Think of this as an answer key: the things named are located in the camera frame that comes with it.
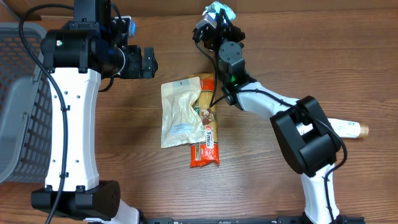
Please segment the clear pouch of brown powder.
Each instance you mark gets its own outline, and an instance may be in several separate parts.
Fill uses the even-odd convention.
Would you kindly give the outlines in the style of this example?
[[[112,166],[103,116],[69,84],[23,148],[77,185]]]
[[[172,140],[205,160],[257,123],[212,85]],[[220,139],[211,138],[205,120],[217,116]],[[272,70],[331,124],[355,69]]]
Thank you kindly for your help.
[[[162,148],[205,140],[202,120],[193,109],[200,93],[201,85],[198,77],[161,85]]]

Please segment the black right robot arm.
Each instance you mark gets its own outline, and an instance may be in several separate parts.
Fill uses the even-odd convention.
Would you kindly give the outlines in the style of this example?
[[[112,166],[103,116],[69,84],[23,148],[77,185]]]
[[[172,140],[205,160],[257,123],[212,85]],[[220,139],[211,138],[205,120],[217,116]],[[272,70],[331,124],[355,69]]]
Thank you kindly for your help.
[[[230,105],[271,122],[285,161],[300,175],[305,194],[305,218],[310,223],[338,223],[333,173],[347,156],[343,140],[332,128],[312,96],[288,98],[264,88],[246,70],[244,32],[234,26],[225,10],[216,13],[215,56],[217,78]]]

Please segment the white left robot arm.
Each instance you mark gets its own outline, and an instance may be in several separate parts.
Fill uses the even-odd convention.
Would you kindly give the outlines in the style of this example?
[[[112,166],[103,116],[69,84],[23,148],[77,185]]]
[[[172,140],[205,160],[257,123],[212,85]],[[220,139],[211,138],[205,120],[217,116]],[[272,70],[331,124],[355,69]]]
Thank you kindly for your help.
[[[129,45],[135,24],[112,16],[111,1],[76,1],[73,19],[47,32],[38,65],[50,82],[52,142],[45,187],[33,208],[50,217],[90,223],[144,223],[140,210],[121,200],[119,183],[101,180],[95,159],[95,109],[101,81],[153,78],[151,47]]]

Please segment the orange spaghetti packet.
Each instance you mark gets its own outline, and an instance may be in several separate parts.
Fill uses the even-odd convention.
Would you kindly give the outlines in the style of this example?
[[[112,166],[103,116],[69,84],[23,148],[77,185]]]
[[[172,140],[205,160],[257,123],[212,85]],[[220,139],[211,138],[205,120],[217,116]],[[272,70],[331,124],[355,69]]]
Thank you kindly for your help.
[[[205,140],[191,145],[190,167],[203,167],[213,162],[219,165],[216,106],[210,107],[215,90],[215,76],[212,73],[190,75],[190,78],[194,77],[200,79],[201,93],[194,103],[193,109],[201,118]]]

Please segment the teal wet wipes packet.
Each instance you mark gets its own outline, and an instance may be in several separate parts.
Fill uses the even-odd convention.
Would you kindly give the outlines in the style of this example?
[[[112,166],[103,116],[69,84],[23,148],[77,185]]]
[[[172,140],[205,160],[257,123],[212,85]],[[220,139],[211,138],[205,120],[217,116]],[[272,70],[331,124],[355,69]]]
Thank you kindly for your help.
[[[220,3],[218,1],[212,2],[209,6],[205,6],[205,10],[203,11],[202,15],[204,16],[206,13],[208,13],[214,19],[216,13],[220,13],[222,9],[225,11],[229,20],[235,20],[236,14],[234,11],[226,4]]]

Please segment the white Pantene shampoo tube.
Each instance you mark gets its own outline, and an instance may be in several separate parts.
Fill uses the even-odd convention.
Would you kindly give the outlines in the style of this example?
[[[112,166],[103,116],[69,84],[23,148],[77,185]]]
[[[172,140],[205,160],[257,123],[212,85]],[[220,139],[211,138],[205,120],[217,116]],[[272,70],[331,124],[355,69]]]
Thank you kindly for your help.
[[[328,118],[334,132],[341,138],[364,139],[369,135],[369,127],[355,121]]]

